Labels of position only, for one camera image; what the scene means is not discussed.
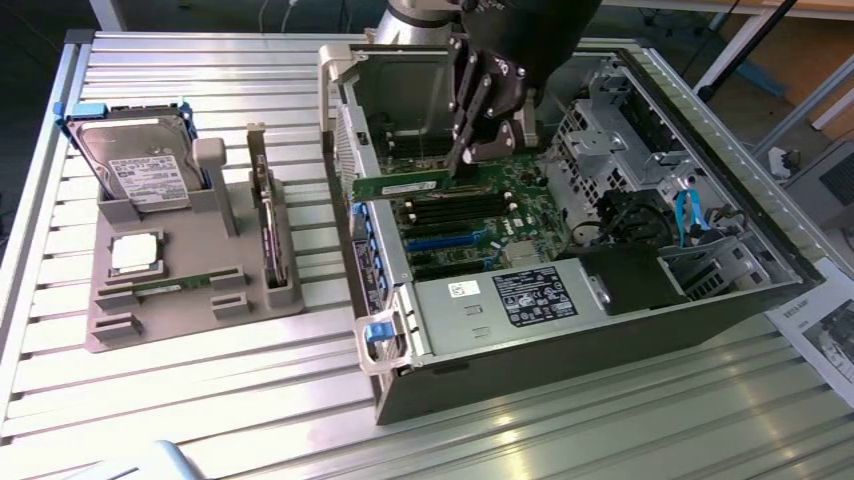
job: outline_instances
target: white sticker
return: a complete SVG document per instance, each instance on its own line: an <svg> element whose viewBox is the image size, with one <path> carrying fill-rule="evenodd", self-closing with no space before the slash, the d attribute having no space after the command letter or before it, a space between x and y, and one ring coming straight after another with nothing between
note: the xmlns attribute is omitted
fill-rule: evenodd
<svg viewBox="0 0 854 480"><path fill-rule="evenodd" d="M449 283L449 290L451 291L451 298L467 297L469 295L478 295L481 293L477 280Z"/></svg>
<svg viewBox="0 0 854 480"><path fill-rule="evenodd" d="M124 193L135 204L187 200L175 156L110 160Z"/></svg>
<svg viewBox="0 0 854 480"><path fill-rule="evenodd" d="M437 182L419 182L410 183L407 185L394 185L391 187L383 187L383 195L398 195L401 193L421 192L423 190L433 190L437 188Z"/></svg>
<svg viewBox="0 0 854 480"><path fill-rule="evenodd" d="M148 290L140 290L136 292L138 297L146 297L148 295L156 295L158 293L176 292L182 289L180 285L170 285L168 287L150 288Z"/></svg>

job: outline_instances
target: floor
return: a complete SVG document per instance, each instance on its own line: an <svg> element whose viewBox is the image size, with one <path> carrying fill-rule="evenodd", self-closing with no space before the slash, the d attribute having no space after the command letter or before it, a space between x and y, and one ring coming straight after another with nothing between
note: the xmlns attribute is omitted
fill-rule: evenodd
<svg viewBox="0 0 854 480"><path fill-rule="evenodd" d="M258 31L262 1L150 0L127 19L128 28L138 31ZM342 12L339 0L301 2L289 19L290 32L337 32L350 28L359 32L375 26L382 16L383 0L350 0ZM265 10L265 31L277 31L285 15L286 2L269 2ZM633 8L602 7L586 36L643 39L669 60L677 71L685 65L705 36L696 30L708 24L708 17L690 12L660 12ZM0 57L4 69L0 88L7 92L0 118L0 251L2 239L12 227L15 208L27 176L32 149L44 115L54 69L64 32L70 28L98 28L86 0L0 1ZM701 77L717 53L725 46L714 38L685 74L689 84ZM710 105L740 139L753 144L792 111L793 106L776 98L745 78L734 76L724 85ZM829 144L821 132L804 122L781 141L781 147L798 149L802 157L814 158Z"/></svg>

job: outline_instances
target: slotted aluminum surface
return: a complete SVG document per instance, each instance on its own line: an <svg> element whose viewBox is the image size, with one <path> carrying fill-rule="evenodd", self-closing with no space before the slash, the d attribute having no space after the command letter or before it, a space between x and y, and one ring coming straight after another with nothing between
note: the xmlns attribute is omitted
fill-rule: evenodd
<svg viewBox="0 0 854 480"><path fill-rule="evenodd" d="M16 239L30 254L7 271L20 291L4 319L0 478L63 478L158 439L214 478L852 478L850 409L760 317L701 347L374 425L317 125L314 52L359 41L123 33L80 47L70 102L183 95L200 136L226 139L231 181L249 167L245 125L267 123L310 312L83 350L98 184L60 139L34 231Z"/></svg>

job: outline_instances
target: blue cable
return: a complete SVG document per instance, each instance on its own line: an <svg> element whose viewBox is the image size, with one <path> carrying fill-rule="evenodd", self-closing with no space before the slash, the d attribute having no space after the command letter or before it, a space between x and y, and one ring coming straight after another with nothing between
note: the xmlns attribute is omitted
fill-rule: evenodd
<svg viewBox="0 0 854 480"><path fill-rule="evenodd" d="M677 194L677 228L680 229L680 247L685 247L685 227L682 226L682 218L685 216L685 197L692 200L692 225L700 225L704 230L710 230L709 224L704 219L704 210L700 206L700 194L697 190L689 188Z"/></svg>

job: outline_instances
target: hard drive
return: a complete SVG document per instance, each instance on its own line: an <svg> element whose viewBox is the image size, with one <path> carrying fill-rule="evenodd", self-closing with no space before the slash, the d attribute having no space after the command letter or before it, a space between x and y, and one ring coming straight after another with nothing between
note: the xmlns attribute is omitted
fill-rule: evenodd
<svg viewBox="0 0 854 480"><path fill-rule="evenodd" d="M192 160L192 124L176 106L114 108L79 104L68 134L98 176L107 199L130 199L140 212L190 206L206 188Z"/></svg>

